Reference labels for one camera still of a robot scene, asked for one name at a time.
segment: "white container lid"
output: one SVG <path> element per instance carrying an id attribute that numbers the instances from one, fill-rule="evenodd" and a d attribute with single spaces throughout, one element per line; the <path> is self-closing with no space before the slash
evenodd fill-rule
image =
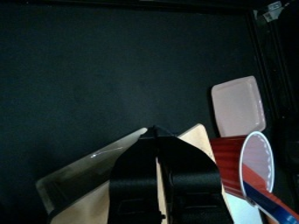
<path id="1" fill-rule="evenodd" d="M 265 128 L 263 102 L 253 76 L 213 86 L 211 98 L 221 137 L 247 135 Z"/>

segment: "white plastic tray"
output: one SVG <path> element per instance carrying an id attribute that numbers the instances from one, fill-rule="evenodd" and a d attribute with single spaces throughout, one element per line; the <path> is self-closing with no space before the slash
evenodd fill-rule
<path id="1" fill-rule="evenodd" d="M 245 135 L 265 128 L 263 103 L 253 76 L 213 86 L 211 97 L 221 137 Z"/>

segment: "white surface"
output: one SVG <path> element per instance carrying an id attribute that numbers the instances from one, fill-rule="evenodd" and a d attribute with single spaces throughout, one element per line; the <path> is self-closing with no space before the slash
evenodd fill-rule
<path id="1" fill-rule="evenodd" d="M 235 224 L 263 224 L 256 207 L 252 207 L 243 199 L 227 193 L 229 212 Z"/>
<path id="2" fill-rule="evenodd" d="M 243 186 L 243 164 L 263 178 L 265 181 L 265 189 L 272 192 L 275 185 L 273 154 L 267 138 L 259 131 L 249 133 L 240 151 L 239 179 L 241 192 L 247 195 Z"/>
<path id="3" fill-rule="evenodd" d="M 211 97 L 221 137 L 245 135 L 265 128 L 263 103 L 253 76 L 213 86 Z"/>

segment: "red plastic cup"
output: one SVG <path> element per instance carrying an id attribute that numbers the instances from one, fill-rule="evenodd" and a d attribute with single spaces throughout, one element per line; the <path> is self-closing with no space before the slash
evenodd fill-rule
<path id="1" fill-rule="evenodd" d="M 265 181 L 267 191 L 272 192 L 275 183 L 273 155 L 265 136 L 259 131 L 253 131 L 247 136 L 211 139 L 209 144 L 225 192 L 252 204 L 244 191 L 243 180 L 253 187 L 260 184 L 260 181 L 255 181 L 255 178 L 244 179 L 248 177 L 244 167 L 257 173 Z"/>

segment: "blue object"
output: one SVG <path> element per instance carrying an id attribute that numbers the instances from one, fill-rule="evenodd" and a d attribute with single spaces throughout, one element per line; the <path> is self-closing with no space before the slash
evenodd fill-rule
<path id="1" fill-rule="evenodd" d="M 273 216 L 280 224 L 296 224 L 299 220 L 263 193 L 243 181 L 247 196 Z"/>

